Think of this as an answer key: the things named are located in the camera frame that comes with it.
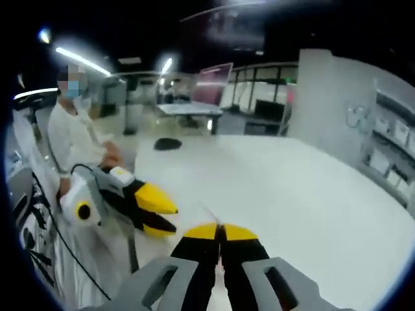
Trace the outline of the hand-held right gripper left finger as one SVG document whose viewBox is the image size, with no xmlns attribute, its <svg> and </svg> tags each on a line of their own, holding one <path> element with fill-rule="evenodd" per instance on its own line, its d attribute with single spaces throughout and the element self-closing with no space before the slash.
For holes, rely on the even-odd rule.
<svg viewBox="0 0 415 311">
<path fill-rule="evenodd" d="M 219 225 L 189 229 L 168 257 L 159 257 L 135 272 L 107 310 L 205 310 L 219 261 Z"/>
</svg>

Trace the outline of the person's left hand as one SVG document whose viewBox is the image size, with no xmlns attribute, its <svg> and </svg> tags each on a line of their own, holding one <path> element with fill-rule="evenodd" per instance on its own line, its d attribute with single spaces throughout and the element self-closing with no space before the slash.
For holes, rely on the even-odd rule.
<svg viewBox="0 0 415 311">
<path fill-rule="evenodd" d="M 124 166 L 121 151 L 113 142 L 107 141 L 103 144 L 103 147 L 105 147 L 105 153 L 101 161 L 102 167 L 112 168 Z"/>
</svg>

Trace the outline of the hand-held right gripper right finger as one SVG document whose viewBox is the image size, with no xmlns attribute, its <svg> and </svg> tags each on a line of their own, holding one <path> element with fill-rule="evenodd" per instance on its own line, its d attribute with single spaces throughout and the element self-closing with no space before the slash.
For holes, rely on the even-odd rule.
<svg viewBox="0 0 415 311">
<path fill-rule="evenodd" d="M 220 258 L 233 310 L 339 310 L 318 284 L 279 258 L 271 258 L 249 229 L 220 227 Z"/>
</svg>

